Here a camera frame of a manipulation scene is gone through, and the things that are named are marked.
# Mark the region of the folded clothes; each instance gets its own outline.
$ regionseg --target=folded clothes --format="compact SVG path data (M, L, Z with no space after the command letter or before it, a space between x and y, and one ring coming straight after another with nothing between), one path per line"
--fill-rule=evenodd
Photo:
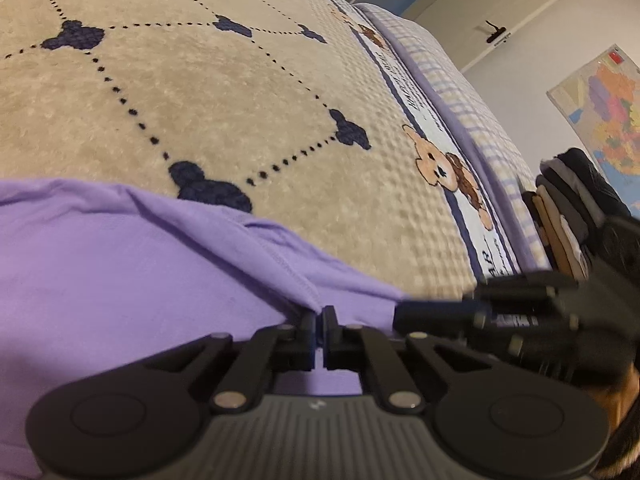
M536 205L533 203L533 197L537 196L533 191L525 191L522 193L522 201L527 206L529 210L529 214L531 215L531 219L533 220L534 225L536 226L536 230L538 231L538 236L540 237L540 241L542 242L542 246L545 248L545 254L551 267L553 269L558 268L558 263L556 262L556 258L554 256L554 252L551 249L551 243L549 242L549 237L546 234L546 230L542 225L542 218L540 218L540 213L536 209Z
M562 229L562 216L560 215L560 212L556 207L556 203L553 201L551 195L549 195L544 186L538 186L537 194L540 196L540 198L542 198L542 202L544 202L545 204L545 209L546 213L549 216L549 221L551 222L556 235L558 235L560 243L562 244L562 248L564 249L564 254L569 260L569 266L571 267L572 276L576 280L584 280L585 275L584 271L582 270L582 266L576 259L574 250L571 247L571 242L566 237L564 229Z
M583 150L571 148L558 155L558 158L578 176L605 215L626 218L631 216L629 208L620 200L616 191L600 172L596 170Z
M591 251L595 251L598 244L598 226L593 221L593 217L584 205L584 202L580 199L580 196L552 168L545 168L542 175L551 182L558 191L567 197L571 205L580 213L582 220L587 224L589 230L589 236L584 243Z
M584 257L582 253L582 249L580 248L580 243L578 239L575 237L574 232L571 231L571 227L569 226L569 222L566 221L566 218L560 215L560 225L562 226L562 231L564 232L564 236L569 241L569 245L571 246L572 253L574 254L574 258L580 264L580 268L584 274L585 278L589 277L589 266L587 263L587 259Z
M537 194L533 197L533 203L536 205L546 236L549 239L551 250L553 251L556 263L558 264L558 270L567 276L573 277L574 274L571 270L571 265L569 264L569 258L567 257L562 243L560 242L560 238L558 237L556 230L551 225L551 220L546 212L545 203L543 202L542 197Z
M274 222L127 186L0 181L0 246L0 475L39 475L24 421L60 384L327 304L390 333L402 298ZM360 391L356 374L285 382Z
M536 177L536 186L545 187L549 195L551 195L551 198L556 203L556 206L558 206L562 216L566 218L566 221L569 223L571 231L574 232L577 240L580 243L583 243L589 237L589 228L587 227L586 222L582 219L582 216L580 216L580 213L578 213L573 204L569 202L569 199L543 175Z
M596 227L602 227L602 224L604 224L605 215L600 206L593 199L591 193L589 193L589 190L578 178L578 176L568 167L566 167L564 162L562 162L562 160L557 157L552 158L551 160L543 160L540 163L541 170L546 168L551 168L552 170L554 170L558 174L558 176L578 194L578 197L580 197L580 200L582 200L582 203L587 208L587 211L589 212L589 215L591 215L591 218L593 219L594 224L596 224Z

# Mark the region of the metal pin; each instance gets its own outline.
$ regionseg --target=metal pin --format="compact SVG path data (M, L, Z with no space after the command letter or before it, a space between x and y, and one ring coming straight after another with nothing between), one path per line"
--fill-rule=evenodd
M214 397L213 402L220 408L232 410L244 406L246 397L240 392L221 392Z
M396 408L408 410L415 408L422 402L422 397L413 392L396 392L389 395L389 403Z
M486 314L484 312L476 312L474 316L474 326L482 330L486 323Z
M514 334L511 336L511 341L509 341L509 348L507 352L509 355L514 357L518 357L522 352L522 345L524 344L524 339L521 335Z
M575 314L569 314L569 330L575 332L580 328L580 318Z
M559 379L562 373L562 363L556 363L551 371L551 377L553 379Z
M568 366L566 369L566 374L564 375L564 382L565 383L570 383L571 379L574 378L574 372L575 372L575 367L573 366Z

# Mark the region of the navy blue bear head pattern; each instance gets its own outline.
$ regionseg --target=navy blue bear head pattern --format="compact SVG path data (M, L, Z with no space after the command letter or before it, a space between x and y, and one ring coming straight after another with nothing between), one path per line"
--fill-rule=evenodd
M180 188L178 198L211 205L225 205L250 213L251 200L241 189L230 182L207 180L202 168L194 162L183 160L169 167L169 174Z
M250 28L245 27L240 23L233 22L226 16L220 16L219 14L216 14L216 18L218 19L218 21L217 23L214 23L214 25L218 30L231 30L248 38L252 37L253 35Z
M318 34L317 32L314 32L312 30L309 30L308 28L305 27L305 25L301 25L299 23L298 27L300 27L302 29L301 34L303 36L311 38L312 40L318 40L320 43L326 43L326 40L322 36L320 36L320 34Z
M61 46L71 46L80 50L98 46L104 38L104 30L97 27L83 27L78 20L66 20L62 31L55 37L42 42L42 48L55 50Z
M340 110L335 110L332 108L329 110L329 115L331 115L332 119L335 121L335 125L338 127L338 131L335 134L335 137L343 144L348 146L353 146L353 144L357 144L363 150L370 150L371 144L369 143L369 137L367 137L367 132L361 126L358 126L356 123L352 123L344 118L344 115Z

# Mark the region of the beige blanket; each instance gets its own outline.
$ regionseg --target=beige blanket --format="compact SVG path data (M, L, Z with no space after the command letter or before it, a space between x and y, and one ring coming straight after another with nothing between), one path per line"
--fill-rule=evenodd
M407 292L473 286L442 188L329 0L0 0L0 23L1 177L251 208Z

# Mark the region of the stack of clothes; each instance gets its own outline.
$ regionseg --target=stack of clothes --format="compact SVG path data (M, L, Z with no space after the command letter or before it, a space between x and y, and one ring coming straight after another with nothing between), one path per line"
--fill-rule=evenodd
M522 198L546 255L554 269L586 280L605 218L630 218L631 212L583 150L571 148L544 160L540 172L536 192L524 192ZM622 384L587 388L606 410L611 435L593 473L595 478L640 479L639 389L639 375L633 365Z
M585 280L605 217L630 218L631 212L583 150L571 148L544 160L540 171L536 192L522 198L551 266Z

